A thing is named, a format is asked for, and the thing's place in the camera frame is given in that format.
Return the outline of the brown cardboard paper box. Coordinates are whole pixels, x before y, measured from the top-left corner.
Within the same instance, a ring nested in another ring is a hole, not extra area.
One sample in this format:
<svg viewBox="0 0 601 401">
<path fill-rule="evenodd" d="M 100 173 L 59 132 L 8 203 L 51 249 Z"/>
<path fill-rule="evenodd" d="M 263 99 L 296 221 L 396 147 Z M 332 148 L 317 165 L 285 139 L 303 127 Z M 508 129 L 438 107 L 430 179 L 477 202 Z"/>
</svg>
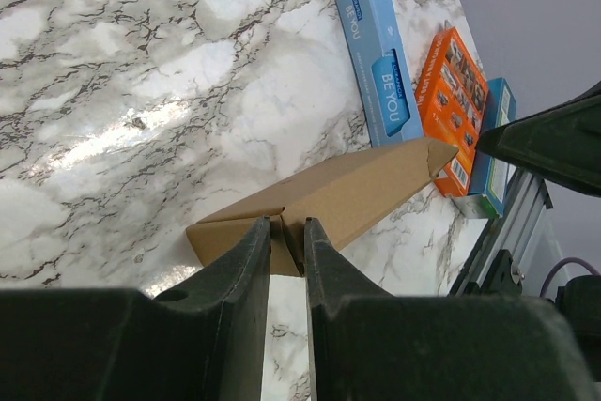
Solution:
<svg viewBox="0 0 601 401">
<path fill-rule="evenodd" d="M 433 181 L 456 152 L 424 137 L 332 157 L 208 215 L 186 235 L 207 266 L 268 217 L 271 273 L 301 277 L 306 218 L 319 219 L 340 250 Z"/>
</svg>

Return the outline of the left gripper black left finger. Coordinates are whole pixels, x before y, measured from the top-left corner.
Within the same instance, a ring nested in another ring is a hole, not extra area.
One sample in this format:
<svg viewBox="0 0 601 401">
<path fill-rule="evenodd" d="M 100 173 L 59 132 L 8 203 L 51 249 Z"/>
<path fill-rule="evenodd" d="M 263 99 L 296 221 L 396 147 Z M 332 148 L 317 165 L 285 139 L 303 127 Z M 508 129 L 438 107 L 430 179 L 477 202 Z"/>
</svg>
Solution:
<svg viewBox="0 0 601 401">
<path fill-rule="evenodd" d="M 163 306 L 164 400 L 257 400 L 270 283 L 270 221 L 154 301 Z"/>
</svg>

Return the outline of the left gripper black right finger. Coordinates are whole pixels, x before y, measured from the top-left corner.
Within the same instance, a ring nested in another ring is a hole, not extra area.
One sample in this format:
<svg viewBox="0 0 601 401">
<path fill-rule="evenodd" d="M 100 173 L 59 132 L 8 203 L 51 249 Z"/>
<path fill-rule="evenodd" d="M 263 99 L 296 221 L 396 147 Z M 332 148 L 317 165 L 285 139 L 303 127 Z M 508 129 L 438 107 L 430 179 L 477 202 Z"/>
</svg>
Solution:
<svg viewBox="0 0 601 401">
<path fill-rule="evenodd" d="M 344 258 L 317 218 L 304 226 L 310 371 L 314 400 L 359 400 L 374 355 L 369 309 L 391 295 Z"/>
</svg>

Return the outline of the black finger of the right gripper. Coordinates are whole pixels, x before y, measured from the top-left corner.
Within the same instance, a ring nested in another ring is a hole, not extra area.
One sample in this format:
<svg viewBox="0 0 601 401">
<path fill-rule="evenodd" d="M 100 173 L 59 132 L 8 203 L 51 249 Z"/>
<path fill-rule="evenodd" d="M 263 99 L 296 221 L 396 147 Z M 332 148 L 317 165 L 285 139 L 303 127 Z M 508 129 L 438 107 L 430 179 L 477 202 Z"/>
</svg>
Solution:
<svg viewBox="0 0 601 401">
<path fill-rule="evenodd" d="M 600 195 L 600 85 L 496 131 L 500 160 L 574 192 Z"/>
</svg>

